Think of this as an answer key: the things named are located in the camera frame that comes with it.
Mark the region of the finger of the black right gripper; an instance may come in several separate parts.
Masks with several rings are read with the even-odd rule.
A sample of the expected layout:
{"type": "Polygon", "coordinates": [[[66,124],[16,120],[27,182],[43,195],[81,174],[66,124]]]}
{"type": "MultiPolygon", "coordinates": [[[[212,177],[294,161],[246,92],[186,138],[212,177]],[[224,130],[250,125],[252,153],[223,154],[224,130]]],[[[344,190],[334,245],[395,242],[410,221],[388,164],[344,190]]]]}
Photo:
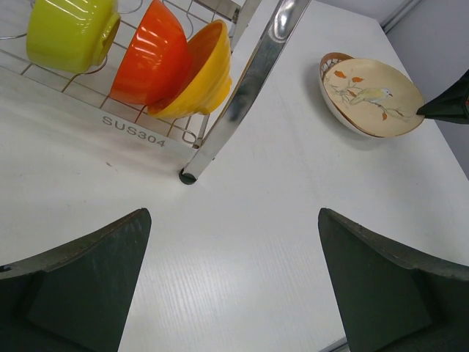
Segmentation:
{"type": "Polygon", "coordinates": [[[446,91],[417,111],[425,119],[440,120],[454,124],[468,124],[468,86],[469,72],[451,85],[446,91]]]}

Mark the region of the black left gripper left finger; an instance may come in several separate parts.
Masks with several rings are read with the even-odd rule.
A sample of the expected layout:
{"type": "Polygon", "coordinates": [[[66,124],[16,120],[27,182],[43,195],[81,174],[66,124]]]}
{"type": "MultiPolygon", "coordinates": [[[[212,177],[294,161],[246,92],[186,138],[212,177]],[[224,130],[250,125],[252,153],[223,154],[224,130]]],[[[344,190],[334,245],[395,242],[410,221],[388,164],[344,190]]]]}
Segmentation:
{"type": "Polygon", "coordinates": [[[117,351],[147,249],[141,208],[1,266],[2,351],[117,351]]]}

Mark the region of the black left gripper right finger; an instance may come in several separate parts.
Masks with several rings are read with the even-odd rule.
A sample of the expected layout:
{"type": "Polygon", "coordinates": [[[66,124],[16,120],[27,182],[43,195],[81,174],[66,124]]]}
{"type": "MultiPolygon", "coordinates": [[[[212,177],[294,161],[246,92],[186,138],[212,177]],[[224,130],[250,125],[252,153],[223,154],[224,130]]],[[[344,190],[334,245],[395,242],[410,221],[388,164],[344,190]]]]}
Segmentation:
{"type": "Polygon", "coordinates": [[[468,267],[379,235],[329,208],[322,251],[351,351],[467,351],[468,267]]]}

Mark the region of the beige bird round plate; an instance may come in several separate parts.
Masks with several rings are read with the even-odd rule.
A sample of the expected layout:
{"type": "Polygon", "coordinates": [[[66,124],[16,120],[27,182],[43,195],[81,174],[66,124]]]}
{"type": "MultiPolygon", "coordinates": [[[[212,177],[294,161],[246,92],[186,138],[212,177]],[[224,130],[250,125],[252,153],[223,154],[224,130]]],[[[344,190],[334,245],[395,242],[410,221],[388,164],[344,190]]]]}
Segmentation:
{"type": "Polygon", "coordinates": [[[394,138],[424,121],[417,115],[422,94],[406,75],[383,62],[329,53],[320,61],[319,80],[334,117],[359,135],[394,138]]]}

